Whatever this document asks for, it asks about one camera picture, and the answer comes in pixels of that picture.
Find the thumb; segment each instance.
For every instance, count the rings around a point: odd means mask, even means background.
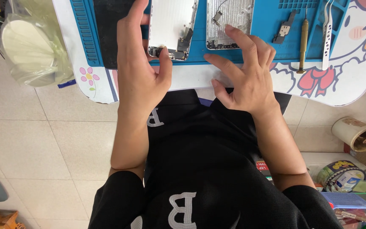
[[[230,95],[225,90],[224,85],[222,85],[222,83],[218,80],[211,80],[211,84],[214,87],[214,94],[216,95],[217,99],[219,99],[225,107],[230,109],[233,102]]]
[[[159,62],[160,67],[159,67],[158,80],[165,81],[171,84],[173,63],[172,60],[169,58],[169,51],[166,46],[160,52]]]

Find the tile floor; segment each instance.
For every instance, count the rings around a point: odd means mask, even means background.
[[[0,209],[19,210],[31,229],[86,229],[110,168],[117,109],[77,86],[20,86],[0,56],[0,181],[9,194]],[[341,152],[331,125],[347,115],[366,122],[366,94],[338,108],[293,96],[285,119],[301,151]]]

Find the tweezers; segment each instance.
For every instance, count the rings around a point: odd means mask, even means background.
[[[331,7],[334,0],[329,0],[324,7],[324,23],[323,23],[323,65],[321,70],[327,70],[329,67],[330,48],[331,48],[331,34],[333,29],[333,16],[331,15]]]

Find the blue plastic basket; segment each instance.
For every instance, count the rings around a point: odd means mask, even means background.
[[[321,192],[333,209],[366,209],[366,201],[355,193]]]

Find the person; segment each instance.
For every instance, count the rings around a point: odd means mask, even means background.
[[[226,25],[244,65],[204,56],[234,86],[212,80],[217,99],[206,107],[194,90],[167,92],[167,48],[159,74],[148,63],[140,28],[149,22],[147,5],[135,0],[118,22],[118,125],[89,229],[342,228],[283,119],[269,71],[272,46]],[[275,185],[256,168],[260,156]]]

